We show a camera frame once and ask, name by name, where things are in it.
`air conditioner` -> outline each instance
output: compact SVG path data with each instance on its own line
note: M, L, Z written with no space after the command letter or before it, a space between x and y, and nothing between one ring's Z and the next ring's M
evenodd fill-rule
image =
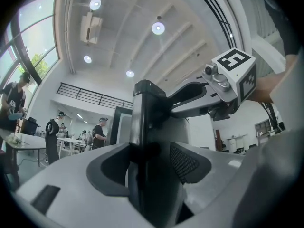
M81 20L80 40L85 43L97 44L102 22L102 18L93 17L93 13L91 12L83 16Z

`ceiling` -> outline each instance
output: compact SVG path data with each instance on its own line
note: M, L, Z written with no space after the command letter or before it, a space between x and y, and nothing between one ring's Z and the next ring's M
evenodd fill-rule
M94 44L80 40L90 0L73 0L68 44L75 71L89 69L101 75L113 71L114 80L120 81L132 70L133 84L149 79L166 90L198 73L215 56L210 37L202 33L204 25L185 16L172 0L101 1L101 8L93 12L103 19L101 29L94 32L98 38ZM151 30L158 16L165 25L162 35ZM91 64L84 62L84 55L92 58Z
M60 110L62 110L67 116L69 116L72 119L76 119L79 122L87 121L89 124L98 124L98 121L101 117L104 118L111 118L110 116L104 115L104 114L98 114L95 112L89 112L85 110L81 110L75 107L71 107L65 104L58 104Z

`black t-shirt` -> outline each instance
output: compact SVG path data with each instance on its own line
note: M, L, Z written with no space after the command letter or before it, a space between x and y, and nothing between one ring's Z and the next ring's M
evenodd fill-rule
M17 83L9 83L5 86L5 88L2 90L3 94L6 94L7 104L10 104L11 101L15 102L15 110L14 113L17 113L19 110L19 107L24 107L25 103L25 93L23 92L23 89L18 92ZM4 110L1 108L0 110L0 125L10 125L11 128L16 128L17 121L10 121L7 115L7 110Z
M100 136L104 136L104 132L103 132L103 128L100 125L96 125L94 130L93 130L93 138L96 136L96 134L99 134ZM100 140L97 138L94 138L93 140L93 145L96 146L97 148L103 147L104 146L105 141L104 140Z

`black rubber pad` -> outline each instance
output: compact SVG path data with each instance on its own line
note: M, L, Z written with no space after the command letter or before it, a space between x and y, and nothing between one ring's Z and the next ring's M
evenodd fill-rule
M45 215L59 191L59 187L47 185L32 201L32 206Z
M197 183L211 170L211 162L204 156L171 142L170 161L182 184Z

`balcony railing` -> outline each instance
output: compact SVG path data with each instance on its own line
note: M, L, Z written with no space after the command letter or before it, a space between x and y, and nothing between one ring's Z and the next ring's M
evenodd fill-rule
M218 4L216 0L204 0L205 3L209 6L211 11L213 12L214 16L219 22L219 25L221 26L223 33L226 37L227 43L229 45L229 48L236 48L236 41L234 39L231 25L229 24L226 15L224 14L222 8Z
M94 91L82 89L65 83L61 83L59 89L57 90L57 94L65 95L67 97L71 97L76 100L85 101L88 103L106 106L114 109L117 106L126 109L133 109L132 102L124 101L121 99L117 99L115 97L103 95Z

